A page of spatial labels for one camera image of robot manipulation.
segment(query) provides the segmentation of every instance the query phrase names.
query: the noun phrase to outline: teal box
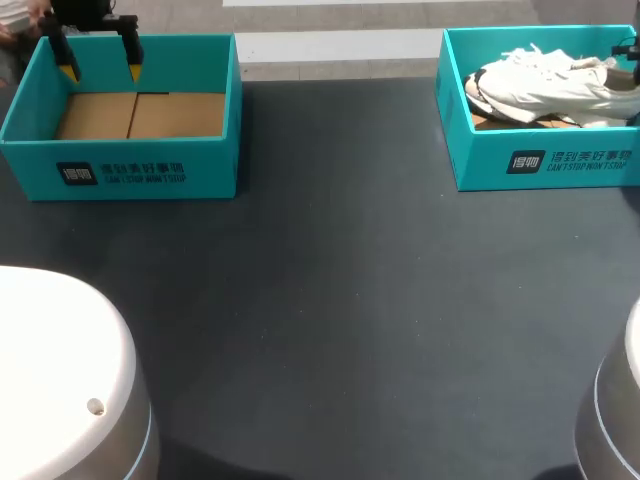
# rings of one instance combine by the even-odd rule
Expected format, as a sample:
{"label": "teal box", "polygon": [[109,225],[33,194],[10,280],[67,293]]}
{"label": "teal box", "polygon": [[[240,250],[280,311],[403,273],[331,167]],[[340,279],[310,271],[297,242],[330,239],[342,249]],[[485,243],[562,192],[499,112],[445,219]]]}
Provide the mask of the teal box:
{"label": "teal box", "polygon": [[[135,84],[121,37],[68,40],[80,82],[57,68],[49,42],[41,39],[0,131],[0,150],[29,200],[235,195],[242,82],[233,35],[142,35],[145,56]],[[67,97],[89,92],[225,93],[222,136],[52,140]],[[68,169],[71,185],[63,177]]]}
{"label": "teal box", "polygon": [[[626,25],[459,28],[444,32],[436,99],[458,190],[640,185],[640,127],[476,131],[462,80],[503,52],[538,46],[605,59]],[[618,57],[622,68],[634,64]]]}

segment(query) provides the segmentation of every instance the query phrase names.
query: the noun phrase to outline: shoelace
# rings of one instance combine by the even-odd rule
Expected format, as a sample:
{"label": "shoelace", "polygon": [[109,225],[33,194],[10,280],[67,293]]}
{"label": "shoelace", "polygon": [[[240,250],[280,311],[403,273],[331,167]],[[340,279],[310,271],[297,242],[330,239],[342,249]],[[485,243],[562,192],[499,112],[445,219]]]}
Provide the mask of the shoelace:
{"label": "shoelace", "polygon": [[506,57],[503,62],[514,63],[516,65],[531,68],[531,73],[540,75],[545,80],[553,80],[561,75],[561,69],[551,61],[550,57],[542,53],[535,44],[531,43],[533,51],[527,51],[524,48],[516,48],[511,52],[503,52],[502,56]]}
{"label": "shoelace", "polygon": [[502,56],[506,57],[503,62],[515,63],[517,65],[525,65],[530,67],[537,67],[544,60],[542,51],[533,43],[530,44],[533,49],[532,52],[525,50],[524,48],[516,48],[510,52],[502,52]]}

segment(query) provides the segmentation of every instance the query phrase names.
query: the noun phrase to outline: box wall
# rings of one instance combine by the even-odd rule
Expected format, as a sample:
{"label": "box wall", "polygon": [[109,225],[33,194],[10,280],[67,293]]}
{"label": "box wall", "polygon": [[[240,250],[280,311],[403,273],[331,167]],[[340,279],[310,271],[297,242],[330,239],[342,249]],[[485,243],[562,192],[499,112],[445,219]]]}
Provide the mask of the box wall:
{"label": "box wall", "polygon": [[74,93],[225,92],[228,34],[140,35],[144,61],[137,83],[118,35],[78,35],[68,40],[82,74],[78,84],[65,79]]}
{"label": "box wall", "polygon": [[66,105],[69,85],[60,74],[49,44],[38,43],[33,61],[7,113],[0,141],[48,140],[55,135]]}
{"label": "box wall", "polygon": [[452,56],[445,30],[436,76],[436,100],[442,120],[442,129],[449,148],[449,157],[456,181],[459,182],[467,168],[472,135],[467,124],[466,106],[457,100],[461,95],[464,95],[457,77],[455,59]]}
{"label": "box wall", "polygon": [[[34,144],[28,149],[20,147],[10,144],[4,150],[7,158],[20,158],[19,162],[13,162],[12,168],[29,200],[231,198],[235,195],[235,168],[228,160],[230,147],[221,139],[128,140],[126,143],[115,140],[91,144],[58,141]],[[66,185],[58,171],[59,162],[88,163],[97,185]],[[168,171],[161,172],[159,165],[166,165]]]}
{"label": "box wall", "polygon": [[[474,136],[460,190],[640,185],[637,128],[499,132]],[[527,151],[544,152],[537,172],[508,173],[514,154]]]}
{"label": "box wall", "polygon": [[242,131],[242,79],[240,78],[240,63],[236,51],[235,37],[231,39],[229,55],[229,75],[225,105],[225,123],[223,137],[229,142],[231,158],[234,167],[238,165],[240,154],[240,134]]}

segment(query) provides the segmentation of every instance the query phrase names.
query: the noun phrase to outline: white sneaker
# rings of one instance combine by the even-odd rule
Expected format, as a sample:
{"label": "white sneaker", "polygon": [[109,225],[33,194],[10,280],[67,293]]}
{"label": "white sneaker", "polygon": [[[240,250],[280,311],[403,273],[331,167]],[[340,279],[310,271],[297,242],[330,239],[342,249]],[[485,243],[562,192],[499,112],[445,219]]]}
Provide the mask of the white sneaker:
{"label": "white sneaker", "polygon": [[[531,51],[527,51],[523,48],[516,48],[511,52],[505,52],[502,55],[506,58],[489,63],[474,74],[469,75],[464,81],[464,89],[469,102],[487,115],[501,120],[517,120],[494,108],[491,103],[487,102],[487,99],[485,99],[482,95],[482,92],[478,87],[478,81],[487,71],[502,71],[505,69],[507,71],[510,71],[514,68],[517,69],[518,67],[543,71],[568,71],[572,69],[583,69],[600,65],[606,65],[613,68],[617,65],[617,62],[614,58],[608,58],[605,61],[602,61],[597,57],[576,60],[567,55],[562,50],[555,50],[551,53],[543,54],[542,51],[533,43],[531,44],[531,48]],[[558,114],[560,118],[568,123],[578,123],[575,122],[569,115],[559,112],[552,113]],[[585,124],[582,126],[601,126],[601,124],[589,123],[588,125]]]}
{"label": "white sneaker", "polygon": [[509,117],[506,117],[499,111],[496,111],[489,103],[487,103],[482,96],[482,93],[479,91],[478,79],[484,75],[484,73],[488,70],[509,68],[514,65],[525,68],[555,69],[570,69],[573,65],[574,59],[565,54],[562,50],[556,50],[545,55],[533,43],[531,44],[531,48],[532,51],[527,51],[524,48],[516,48],[511,52],[504,52],[502,56],[505,58],[488,63],[477,72],[467,76],[464,80],[464,90],[469,102],[487,115],[509,120]]}
{"label": "white sneaker", "polygon": [[633,73],[593,59],[573,69],[491,69],[478,79],[478,89],[495,110],[517,121],[563,112],[570,116],[627,120],[640,112],[640,87]]}

